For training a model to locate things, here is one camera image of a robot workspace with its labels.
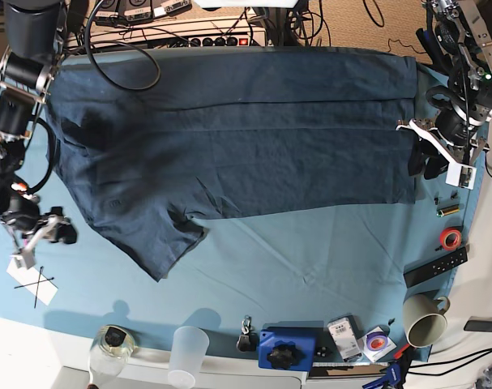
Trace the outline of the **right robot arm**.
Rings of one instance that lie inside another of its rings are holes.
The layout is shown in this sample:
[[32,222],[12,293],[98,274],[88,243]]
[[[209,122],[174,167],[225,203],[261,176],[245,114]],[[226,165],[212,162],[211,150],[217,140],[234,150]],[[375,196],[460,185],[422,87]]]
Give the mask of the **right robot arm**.
[[[12,259],[30,268],[39,241],[76,241],[62,208],[41,213],[37,194],[50,178],[56,155],[55,135],[41,113],[65,58],[68,6],[64,1],[5,1],[3,13],[8,46],[0,61],[0,223],[14,242]],[[48,136],[48,167],[29,186],[17,172],[37,126]]]

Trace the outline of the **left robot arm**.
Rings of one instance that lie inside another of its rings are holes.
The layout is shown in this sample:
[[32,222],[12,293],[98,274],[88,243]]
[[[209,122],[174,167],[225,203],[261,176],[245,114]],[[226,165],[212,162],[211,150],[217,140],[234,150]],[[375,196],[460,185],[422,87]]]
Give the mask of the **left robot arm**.
[[417,136],[409,163],[412,175],[426,179],[440,174],[448,185],[471,190],[477,158],[488,152],[478,133],[492,118],[492,37],[480,13],[480,1],[424,1],[426,29],[417,38],[434,69],[447,85],[430,88],[428,103],[438,110],[433,119],[400,122],[398,129]]

